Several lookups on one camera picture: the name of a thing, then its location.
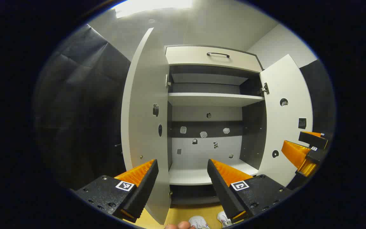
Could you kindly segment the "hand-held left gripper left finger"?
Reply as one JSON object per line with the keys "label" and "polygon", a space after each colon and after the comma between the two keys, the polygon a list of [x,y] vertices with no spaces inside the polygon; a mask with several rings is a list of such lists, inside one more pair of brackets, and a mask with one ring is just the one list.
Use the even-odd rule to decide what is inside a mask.
{"label": "hand-held left gripper left finger", "polygon": [[73,193],[93,208],[135,223],[151,195],[159,172],[150,160],[116,177],[101,175]]}

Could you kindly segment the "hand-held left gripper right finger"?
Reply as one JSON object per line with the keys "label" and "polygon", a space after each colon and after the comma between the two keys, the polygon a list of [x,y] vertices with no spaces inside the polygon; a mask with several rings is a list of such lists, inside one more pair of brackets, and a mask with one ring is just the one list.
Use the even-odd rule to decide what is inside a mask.
{"label": "hand-held left gripper right finger", "polygon": [[208,160],[207,173],[232,223],[266,212],[293,194],[267,175],[251,176],[214,159]]}

